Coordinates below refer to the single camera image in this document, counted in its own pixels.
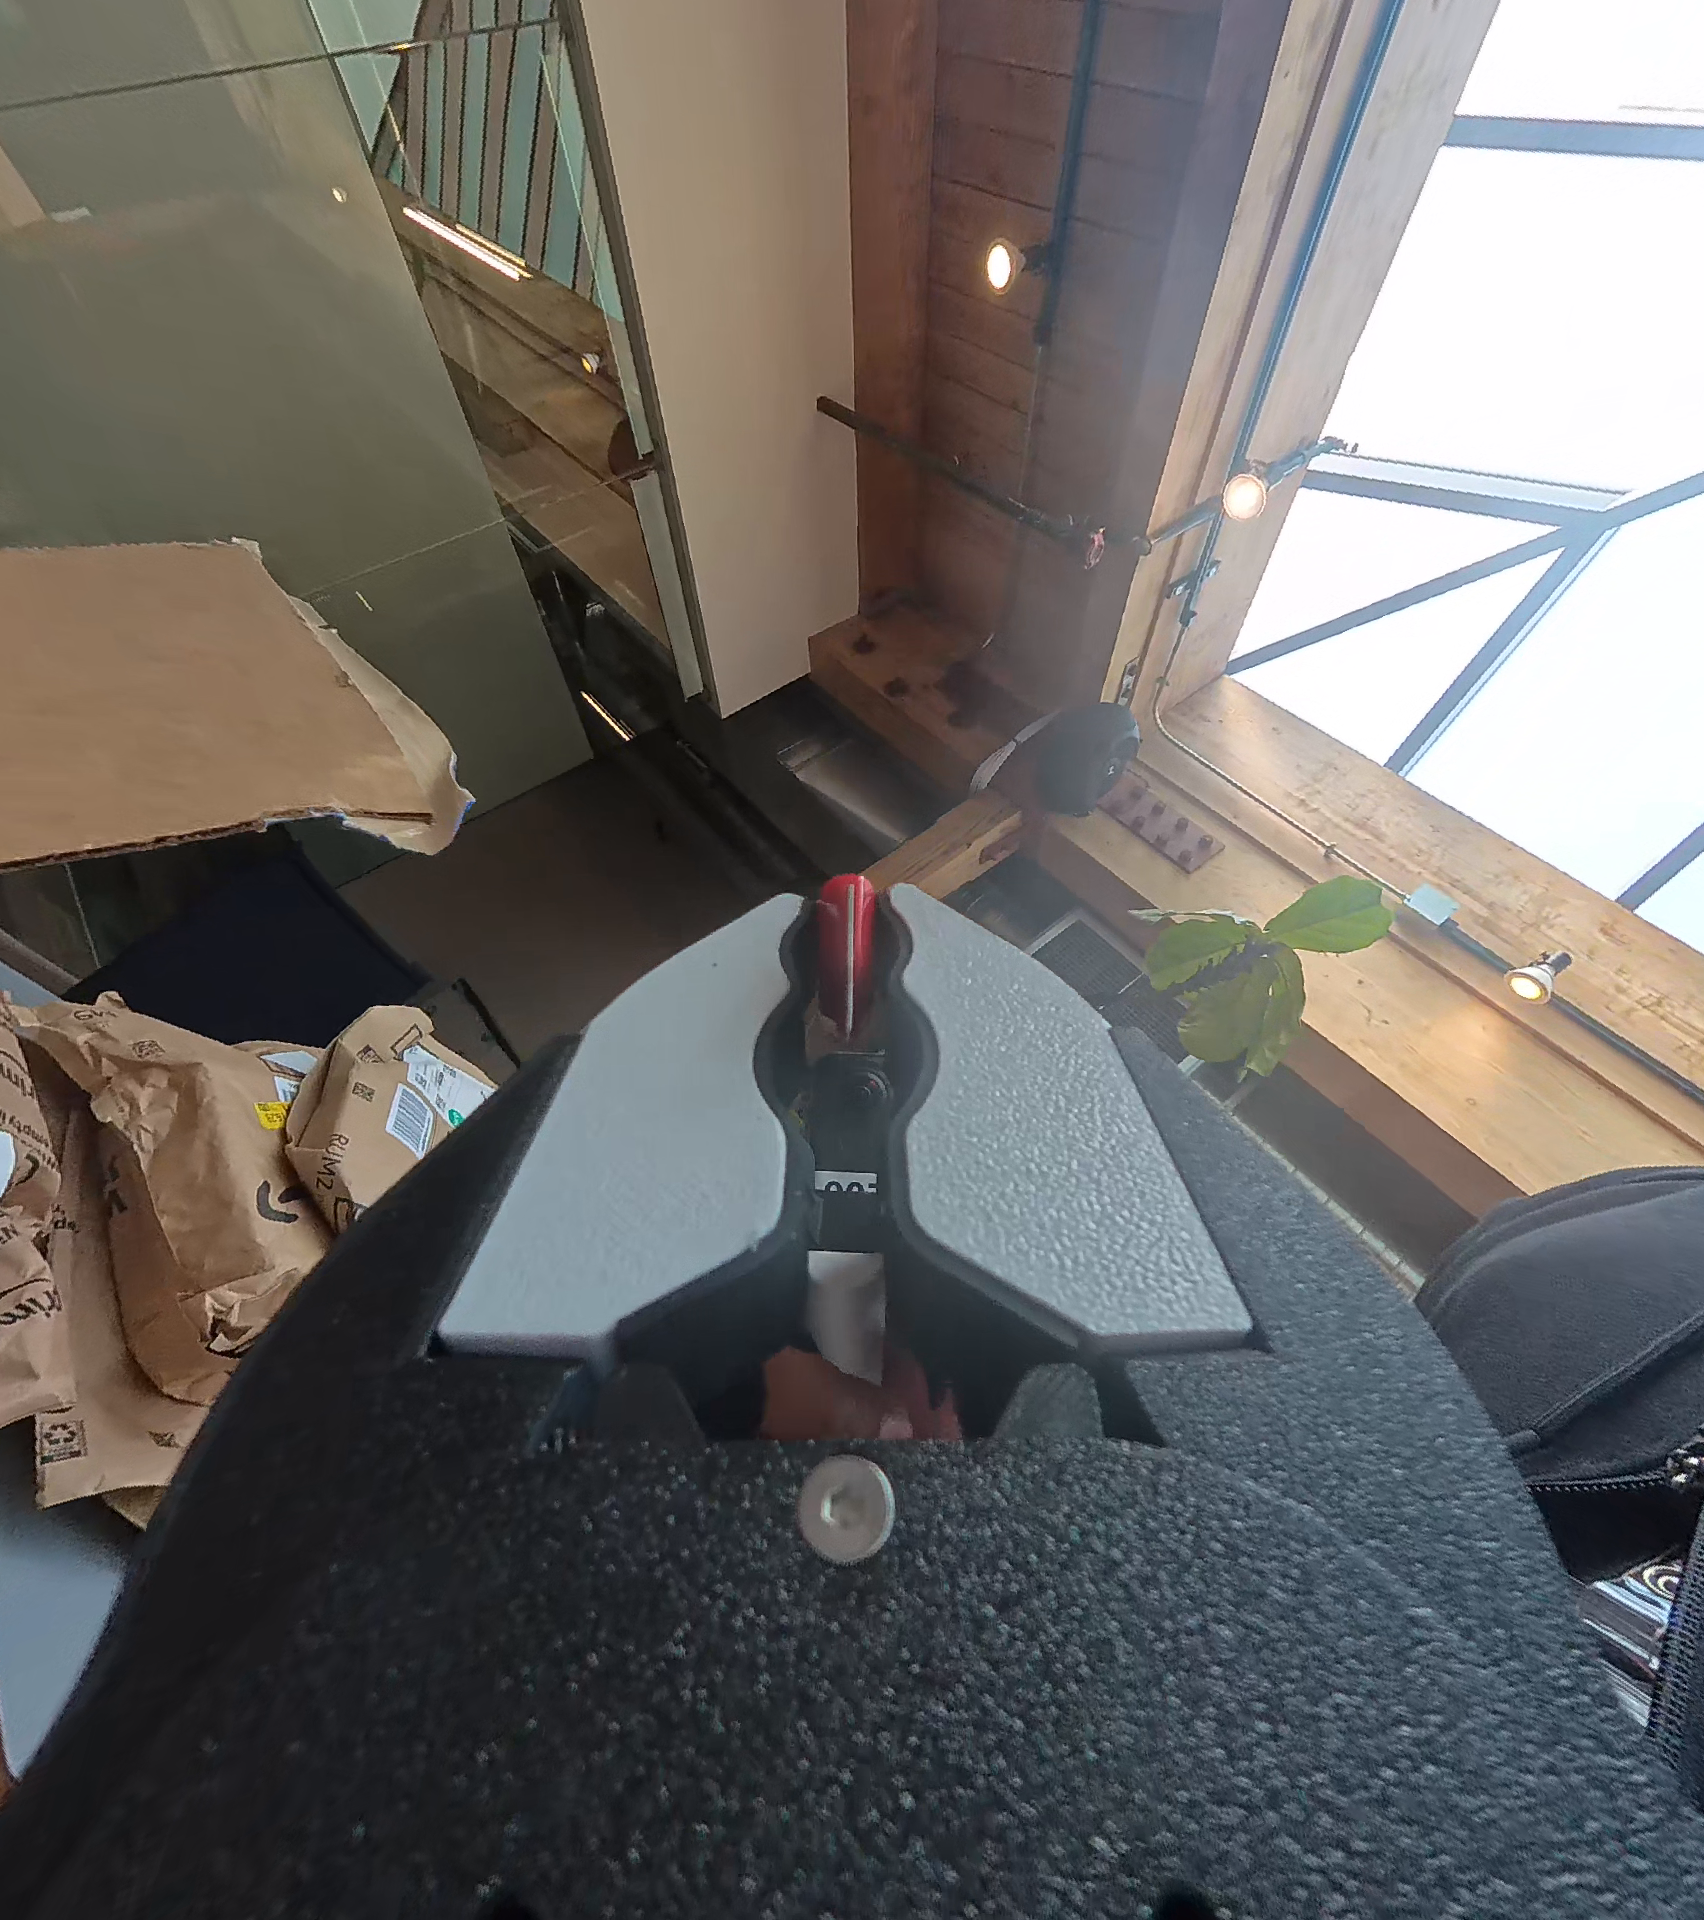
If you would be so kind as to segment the glass partition panel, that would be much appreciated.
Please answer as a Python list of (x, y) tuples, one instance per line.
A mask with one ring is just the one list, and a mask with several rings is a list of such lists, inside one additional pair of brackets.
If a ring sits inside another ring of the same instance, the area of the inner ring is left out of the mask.
[(0, 546), (246, 533), (486, 816), (601, 751), (349, 65), (416, 3), (0, 3)]

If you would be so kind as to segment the metal vent grille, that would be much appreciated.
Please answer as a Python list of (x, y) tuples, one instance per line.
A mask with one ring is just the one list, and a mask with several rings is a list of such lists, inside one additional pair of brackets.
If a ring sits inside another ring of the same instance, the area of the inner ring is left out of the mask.
[(1139, 956), (1087, 914), (1069, 914), (1027, 948), (1073, 989), (1114, 1035), (1148, 1035), (1169, 1060), (1191, 1056), (1179, 1035), (1180, 1003), (1157, 991)]

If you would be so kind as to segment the green leafy plant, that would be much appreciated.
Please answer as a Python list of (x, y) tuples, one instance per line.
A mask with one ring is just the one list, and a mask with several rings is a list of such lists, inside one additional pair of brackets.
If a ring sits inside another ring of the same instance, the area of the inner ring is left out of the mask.
[(1301, 1029), (1312, 951), (1362, 951), (1392, 934), (1381, 883), (1343, 873), (1266, 925), (1225, 909), (1134, 909), (1153, 925), (1143, 970), (1179, 1003), (1179, 1046), (1200, 1064), (1266, 1078)]

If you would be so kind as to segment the red and black utility knife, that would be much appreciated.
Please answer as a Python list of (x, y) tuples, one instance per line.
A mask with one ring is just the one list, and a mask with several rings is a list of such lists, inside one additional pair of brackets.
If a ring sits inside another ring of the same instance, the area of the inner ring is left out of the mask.
[(810, 921), (817, 939), (817, 1000), (807, 1009), (807, 1060), (826, 1054), (858, 1054), (882, 1041), (876, 1008), (876, 888), (867, 873), (822, 883)]

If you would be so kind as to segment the skylight window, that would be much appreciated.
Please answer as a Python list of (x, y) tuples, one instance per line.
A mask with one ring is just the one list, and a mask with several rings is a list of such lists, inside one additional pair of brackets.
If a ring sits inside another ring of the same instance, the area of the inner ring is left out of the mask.
[(1500, 3), (1232, 678), (1704, 951), (1704, 3)]

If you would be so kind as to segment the shiny metal object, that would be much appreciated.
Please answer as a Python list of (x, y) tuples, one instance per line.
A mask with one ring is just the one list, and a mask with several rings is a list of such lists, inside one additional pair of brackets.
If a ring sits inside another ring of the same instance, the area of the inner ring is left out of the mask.
[(1620, 1577), (1582, 1580), (1577, 1591), (1582, 1631), (1638, 1729), (1652, 1722), (1681, 1580), (1685, 1558), (1669, 1553)]

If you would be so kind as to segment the linear ceiling light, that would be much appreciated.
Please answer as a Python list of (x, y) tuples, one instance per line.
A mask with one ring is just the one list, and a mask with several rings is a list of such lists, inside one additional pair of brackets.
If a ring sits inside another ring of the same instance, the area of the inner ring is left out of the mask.
[(519, 263), (514, 254), (502, 254), (498, 247), (485, 243), (480, 234), (470, 234), (464, 228), (446, 222), (446, 217), (438, 217), (434, 211), (425, 211), (425, 208), (416, 208), (410, 200), (402, 200), (399, 211), (402, 211), (402, 217), (415, 229), (429, 234), (440, 248), (458, 248), (458, 254), (480, 263), (485, 269), (490, 269), (490, 274), (498, 274), (507, 282), (528, 282), (531, 278), (531, 267), (528, 263)]

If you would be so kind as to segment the black metal rod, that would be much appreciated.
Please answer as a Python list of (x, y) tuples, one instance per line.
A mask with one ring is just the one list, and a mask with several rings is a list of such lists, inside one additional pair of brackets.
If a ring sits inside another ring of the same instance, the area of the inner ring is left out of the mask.
[(1013, 493), (997, 493), (995, 483), (975, 476), (960, 458), (939, 458), (930, 446), (917, 446), (917, 440), (885, 431), (876, 418), (850, 411), (826, 393), (817, 398), (817, 411), (818, 411), (818, 418), (848, 424), (850, 432), (900, 458), (904, 464), (952, 483), (957, 493), (984, 505), (988, 510), (1012, 518), (1013, 528), (1039, 529), (1051, 544), (1073, 550), (1084, 568), (1097, 568), (1106, 554), (1134, 554), (1134, 559), (1153, 554), (1152, 533), (1118, 533), (1118, 529), (1106, 529), (1104, 522), (1093, 522), (1087, 516), (1058, 516), (1058, 510), (1032, 506), (1031, 501), (1023, 501)]

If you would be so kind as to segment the black lighting track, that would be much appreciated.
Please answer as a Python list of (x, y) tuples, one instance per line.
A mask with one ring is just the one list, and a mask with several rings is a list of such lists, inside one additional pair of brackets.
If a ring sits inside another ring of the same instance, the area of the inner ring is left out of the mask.
[(1041, 310), (1032, 320), (1032, 354), (1039, 358), (1051, 353), (1054, 333), (1058, 333), (1058, 310), (1062, 310), (1062, 290), (1064, 290), (1064, 254), (1069, 254), (1073, 217), (1078, 217), (1078, 191), (1080, 191), (1084, 127), (1087, 127), (1093, 87), (1097, 87), (1097, 65), (1100, 65), (1100, 38), (1104, 38), (1104, 3), (1080, 3), (1080, 43), (1078, 43), (1078, 65), (1073, 65), (1073, 91), (1069, 91), (1069, 114), (1064, 114), (1054, 217), (1051, 217), (1047, 248), (1039, 259), (1039, 278), (1041, 278)]

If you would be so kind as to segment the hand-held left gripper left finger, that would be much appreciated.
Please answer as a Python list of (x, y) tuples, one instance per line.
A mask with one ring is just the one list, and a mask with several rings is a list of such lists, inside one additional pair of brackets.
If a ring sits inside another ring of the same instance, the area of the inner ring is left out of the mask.
[(805, 914), (759, 900), (587, 1026), (438, 1323), (450, 1350), (754, 1371), (792, 1339), (810, 1175), (759, 1041)]

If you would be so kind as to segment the grey wall conduit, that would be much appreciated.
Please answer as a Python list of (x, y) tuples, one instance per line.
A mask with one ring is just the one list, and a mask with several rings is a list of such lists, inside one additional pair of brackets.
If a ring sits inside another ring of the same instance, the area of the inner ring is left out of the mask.
[[(1409, 946), (1535, 1054), (1704, 1151), (1704, 951), (1632, 904), (1372, 765), (1232, 678), (1169, 701), (1139, 692), (1148, 761), (1301, 865), (1344, 865), (1409, 900), (1424, 883), (1456, 909), (1413, 914)], [(1504, 968), (1567, 948), (1559, 994), (1529, 1008)]]

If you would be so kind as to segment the person's left hand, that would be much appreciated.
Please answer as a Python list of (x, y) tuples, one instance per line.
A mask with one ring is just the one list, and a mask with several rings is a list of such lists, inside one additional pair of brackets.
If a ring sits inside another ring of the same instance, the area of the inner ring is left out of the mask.
[(833, 1444), (833, 1441), (963, 1441), (957, 1396), (934, 1396), (923, 1367), (900, 1350), (882, 1350), (882, 1380), (844, 1375), (817, 1350), (784, 1345), (766, 1371), (759, 1441)]

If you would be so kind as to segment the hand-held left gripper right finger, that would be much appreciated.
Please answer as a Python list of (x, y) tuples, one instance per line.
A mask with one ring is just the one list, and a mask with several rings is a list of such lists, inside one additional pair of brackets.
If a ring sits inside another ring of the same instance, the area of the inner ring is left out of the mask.
[(891, 1310), (930, 1362), (1238, 1350), (1251, 1310), (1112, 1026), (1058, 970), (892, 887)]

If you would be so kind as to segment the black backpack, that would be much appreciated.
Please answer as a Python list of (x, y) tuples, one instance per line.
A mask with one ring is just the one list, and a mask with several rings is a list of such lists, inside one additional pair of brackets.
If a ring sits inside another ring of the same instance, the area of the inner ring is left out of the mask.
[(1704, 1166), (1487, 1215), (1417, 1296), (1582, 1580), (1685, 1558), (1651, 1722), (1704, 1809)]

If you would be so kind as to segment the brown cardboard box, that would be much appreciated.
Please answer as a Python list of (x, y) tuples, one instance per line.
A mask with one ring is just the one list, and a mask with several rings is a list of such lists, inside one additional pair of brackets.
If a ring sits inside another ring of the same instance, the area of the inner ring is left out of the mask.
[(0, 546), (0, 873), (276, 825), (438, 856), (473, 806), (434, 715), (254, 539)]

